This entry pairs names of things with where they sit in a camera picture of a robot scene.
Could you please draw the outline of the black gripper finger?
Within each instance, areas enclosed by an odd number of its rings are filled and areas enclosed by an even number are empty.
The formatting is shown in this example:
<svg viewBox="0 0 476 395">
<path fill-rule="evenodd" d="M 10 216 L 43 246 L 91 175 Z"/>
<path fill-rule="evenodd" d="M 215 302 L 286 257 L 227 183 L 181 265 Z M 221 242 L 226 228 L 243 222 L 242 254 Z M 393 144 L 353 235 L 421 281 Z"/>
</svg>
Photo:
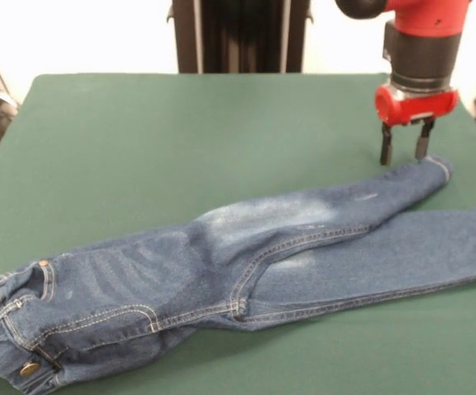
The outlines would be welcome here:
<svg viewBox="0 0 476 395">
<path fill-rule="evenodd" d="M 423 126 L 418 136 L 414 156 L 416 160 L 422 160 L 427 155 L 431 131 L 435 125 L 434 118 L 427 118 L 423 120 Z"/>
<path fill-rule="evenodd" d="M 380 164 L 384 166 L 389 166 L 391 163 L 392 157 L 392 127 L 387 123 L 383 122 L 381 124 L 381 156 Z"/>
</svg>

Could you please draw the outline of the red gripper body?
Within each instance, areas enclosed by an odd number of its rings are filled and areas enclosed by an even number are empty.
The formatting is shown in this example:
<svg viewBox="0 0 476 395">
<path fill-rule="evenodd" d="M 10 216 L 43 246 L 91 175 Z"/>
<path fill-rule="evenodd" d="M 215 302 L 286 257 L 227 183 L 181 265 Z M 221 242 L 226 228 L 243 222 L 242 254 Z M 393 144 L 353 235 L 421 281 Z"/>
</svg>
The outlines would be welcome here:
<svg viewBox="0 0 476 395">
<path fill-rule="evenodd" d="M 375 94 L 377 115 L 387 126 L 440 118 L 449 114 L 458 101 L 459 94 L 455 90 L 424 95 L 401 91 L 391 84 L 379 86 Z"/>
</svg>

